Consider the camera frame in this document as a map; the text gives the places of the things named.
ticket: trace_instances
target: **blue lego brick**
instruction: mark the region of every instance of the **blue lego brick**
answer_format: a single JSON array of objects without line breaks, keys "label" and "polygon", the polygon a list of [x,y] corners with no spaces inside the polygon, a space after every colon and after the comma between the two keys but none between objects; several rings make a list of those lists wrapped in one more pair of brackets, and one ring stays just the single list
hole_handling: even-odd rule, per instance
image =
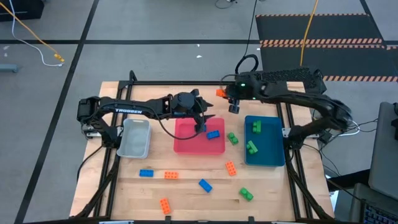
[{"label": "blue lego brick", "polygon": [[203,189],[205,189],[207,193],[209,193],[213,189],[213,187],[204,179],[199,181],[199,185],[200,187],[203,187]]},{"label": "blue lego brick", "polygon": [[154,177],[154,170],[139,170],[140,177]]},{"label": "blue lego brick", "polygon": [[206,134],[207,139],[213,139],[213,138],[218,138],[220,136],[219,131],[212,131]]}]

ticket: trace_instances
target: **concrete floor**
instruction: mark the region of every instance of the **concrete floor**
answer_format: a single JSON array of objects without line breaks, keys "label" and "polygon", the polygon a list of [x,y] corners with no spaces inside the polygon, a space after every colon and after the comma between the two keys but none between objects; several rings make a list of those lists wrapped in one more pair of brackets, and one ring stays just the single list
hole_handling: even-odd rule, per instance
[{"label": "concrete floor", "polygon": [[[47,1],[43,18],[26,24],[42,39],[78,40],[92,2]],[[383,37],[397,40],[398,2],[367,2]],[[314,0],[267,0],[258,2],[256,14],[310,13],[313,3]],[[221,10],[214,7],[214,0],[100,0],[88,39],[246,39],[253,4],[254,1],[239,1]],[[321,0],[317,12],[364,11],[359,0]],[[0,39],[12,39],[10,22],[0,22],[0,30]],[[21,26],[17,26],[16,35],[33,39]],[[255,23],[252,39],[258,39]],[[39,47],[46,60],[56,62],[51,52]],[[14,222],[76,50],[76,45],[54,47],[67,61],[62,68],[43,66],[38,53],[26,45],[0,45],[0,62],[16,63],[21,68],[19,73],[0,74],[0,102],[6,105],[0,111],[2,223]],[[259,54],[257,48],[257,44],[252,44],[248,52]],[[102,81],[127,79],[131,69],[139,80],[219,80],[233,73],[244,49],[241,44],[85,45],[25,222],[69,215],[76,171],[86,144],[75,120],[80,98],[97,95]],[[326,86],[326,94],[350,106],[358,123],[377,118],[380,102],[397,101],[397,83],[327,82]],[[325,148],[325,154],[341,174],[367,169],[373,136],[374,133],[359,133],[338,138]]]}]

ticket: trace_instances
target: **wooden table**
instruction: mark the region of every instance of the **wooden table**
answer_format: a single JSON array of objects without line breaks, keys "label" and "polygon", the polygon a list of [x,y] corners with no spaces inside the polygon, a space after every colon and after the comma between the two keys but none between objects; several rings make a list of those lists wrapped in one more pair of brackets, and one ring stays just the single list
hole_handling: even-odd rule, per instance
[{"label": "wooden table", "polygon": [[[99,95],[115,98],[117,86],[117,82],[103,82]],[[288,87],[290,90],[304,91],[302,83],[288,83]],[[152,127],[149,155],[143,160],[121,159],[111,218],[164,220],[165,215],[160,209],[159,200],[167,197],[172,209],[170,214],[172,220],[245,221],[248,220],[248,216],[254,216],[256,221],[294,220],[286,168],[247,166],[244,163],[244,117],[248,114],[277,116],[275,105],[261,104],[258,101],[241,101],[240,113],[232,114],[228,112],[228,101],[215,96],[217,86],[133,86],[131,98],[146,101],[169,93],[189,92],[194,88],[199,89],[200,95],[207,102],[214,104],[206,114],[216,114],[217,117],[224,118],[225,131],[235,133],[239,144],[233,146],[226,138],[226,150],[222,155],[182,156],[174,152],[174,140],[162,130],[158,121],[149,120]],[[285,106],[282,105],[282,108],[287,122]],[[292,110],[296,124],[304,125],[311,122],[308,108],[292,105]],[[111,117],[112,114],[107,114],[104,120],[110,123]],[[132,114],[128,118],[145,119],[144,116]],[[170,132],[174,133],[174,119],[162,122]],[[305,143],[317,147],[315,140],[306,140]],[[85,157],[100,144],[99,138],[88,141]],[[98,188],[104,152],[104,149],[101,150],[82,168],[70,215],[80,212]],[[225,167],[225,162],[229,160],[234,162],[237,169],[237,175],[232,177],[228,175]],[[318,152],[304,146],[302,160],[309,191],[323,209],[333,216]],[[154,178],[139,177],[140,169],[154,169]],[[179,179],[164,179],[165,170],[178,171]],[[198,185],[202,178],[213,186],[210,194]],[[241,187],[247,188],[254,195],[251,202],[247,202],[238,194]],[[304,217],[302,194],[298,188],[297,192],[301,216]],[[108,193],[105,193],[103,204],[107,198]],[[100,214],[104,214],[105,206],[101,208]]]}]

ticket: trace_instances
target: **pink bin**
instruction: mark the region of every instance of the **pink bin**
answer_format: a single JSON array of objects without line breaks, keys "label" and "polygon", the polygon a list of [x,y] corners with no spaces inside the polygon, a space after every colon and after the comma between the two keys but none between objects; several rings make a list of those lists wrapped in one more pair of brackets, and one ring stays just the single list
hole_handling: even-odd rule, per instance
[{"label": "pink bin", "polygon": [[[191,118],[175,120],[175,135],[186,138],[195,134],[196,122]],[[207,139],[206,134],[211,131],[219,131],[220,136]],[[200,133],[193,139],[174,139],[174,151],[179,154],[206,154],[218,155],[225,152],[225,131],[223,118],[210,118],[206,121],[206,132]]]}]

